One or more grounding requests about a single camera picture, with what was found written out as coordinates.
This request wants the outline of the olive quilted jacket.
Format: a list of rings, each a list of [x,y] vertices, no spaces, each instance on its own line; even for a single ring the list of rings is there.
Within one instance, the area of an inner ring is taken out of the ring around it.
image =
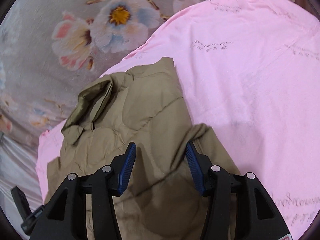
[[[199,239],[208,201],[196,191],[185,160],[188,141],[213,163],[239,173],[213,129],[192,124],[168,57],[88,85],[62,134],[60,156],[47,166],[47,198],[69,173],[93,174],[136,144],[129,187],[114,204],[123,239]]]

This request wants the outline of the silver satin curtain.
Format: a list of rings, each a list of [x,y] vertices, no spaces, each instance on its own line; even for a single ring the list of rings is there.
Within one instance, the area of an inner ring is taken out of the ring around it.
[[[19,187],[27,197],[30,208],[42,204],[39,180],[35,166],[35,148],[20,144],[6,135],[1,137],[1,208],[9,217],[18,218],[11,189]]]

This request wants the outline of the pink bed sheet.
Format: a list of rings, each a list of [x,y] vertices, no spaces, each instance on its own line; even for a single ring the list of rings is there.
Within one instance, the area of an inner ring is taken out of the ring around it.
[[[160,59],[175,66],[191,122],[209,127],[217,160],[254,172],[300,239],[319,212],[319,20],[287,0],[207,0],[184,9],[106,74],[120,87],[120,112],[107,127],[83,131],[64,146],[62,125],[40,136],[36,169],[44,202],[69,172],[87,174],[110,159],[134,131],[158,125],[156,144],[180,142],[155,99],[171,84],[149,81],[130,94],[124,77]]]

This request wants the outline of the grey floral blanket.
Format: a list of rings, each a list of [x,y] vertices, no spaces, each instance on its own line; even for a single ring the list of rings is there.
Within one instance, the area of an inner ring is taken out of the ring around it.
[[[202,1],[1,0],[1,133],[35,146],[82,87]]]

